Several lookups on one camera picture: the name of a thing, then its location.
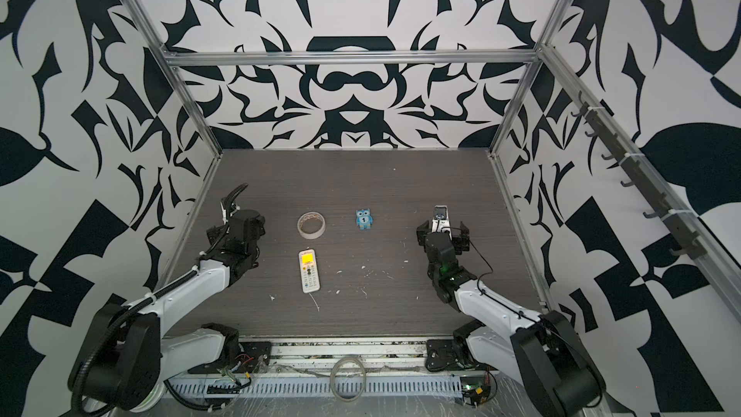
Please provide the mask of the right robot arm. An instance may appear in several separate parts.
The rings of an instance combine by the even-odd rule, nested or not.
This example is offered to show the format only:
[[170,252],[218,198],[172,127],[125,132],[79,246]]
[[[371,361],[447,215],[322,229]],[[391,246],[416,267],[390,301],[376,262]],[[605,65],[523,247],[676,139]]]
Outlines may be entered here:
[[574,416],[602,403],[606,382],[570,321],[527,309],[459,264],[473,249],[465,225],[432,219],[416,230],[436,295],[470,317],[453,334],[460,364],[481,364],[522,385],[542,416]]

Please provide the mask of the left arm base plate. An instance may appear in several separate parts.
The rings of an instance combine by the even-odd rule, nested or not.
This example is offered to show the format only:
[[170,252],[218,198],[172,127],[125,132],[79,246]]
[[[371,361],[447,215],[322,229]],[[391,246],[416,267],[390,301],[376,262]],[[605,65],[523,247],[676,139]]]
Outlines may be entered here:
[[237,356],[230,371],[238,376],[262,373],[271,362],[272,343],[270,341],[240,342]]

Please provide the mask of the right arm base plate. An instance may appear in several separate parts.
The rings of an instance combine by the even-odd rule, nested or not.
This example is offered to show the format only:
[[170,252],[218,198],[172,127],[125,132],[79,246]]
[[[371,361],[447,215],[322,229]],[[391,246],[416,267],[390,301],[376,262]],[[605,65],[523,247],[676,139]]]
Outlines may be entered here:
[[430,373],[476,370],[480,363],[459,339],[430,339],[426,341],[425,368]]

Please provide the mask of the white remote control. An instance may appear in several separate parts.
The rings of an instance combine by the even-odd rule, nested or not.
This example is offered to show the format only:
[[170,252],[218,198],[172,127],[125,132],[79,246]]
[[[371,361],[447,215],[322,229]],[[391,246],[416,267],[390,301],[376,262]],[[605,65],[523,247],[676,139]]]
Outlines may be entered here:
[[303,293],[315,293],[320,290],[320,275],[318,274],[318,261],[316,251],[308,249],[298,254],[300,268],[301,288]]

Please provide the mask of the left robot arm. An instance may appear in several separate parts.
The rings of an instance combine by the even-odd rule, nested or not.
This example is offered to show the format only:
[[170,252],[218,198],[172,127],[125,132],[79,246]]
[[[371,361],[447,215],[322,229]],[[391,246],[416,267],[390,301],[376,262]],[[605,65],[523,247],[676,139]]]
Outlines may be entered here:
[[194,368],[231,369],[239,356],[239,333],[223,324],[205,324],[179,337],[169,331],[209,298],[235,285],[259,265],[259,240],[266,219],[241,208],[242,183],[220,201],[223,223],[206,232],[210,246],[183,276],[129,304],[109,303],[98,310],[68,378],[71,413],[88,416],[131,410],[174,376]]

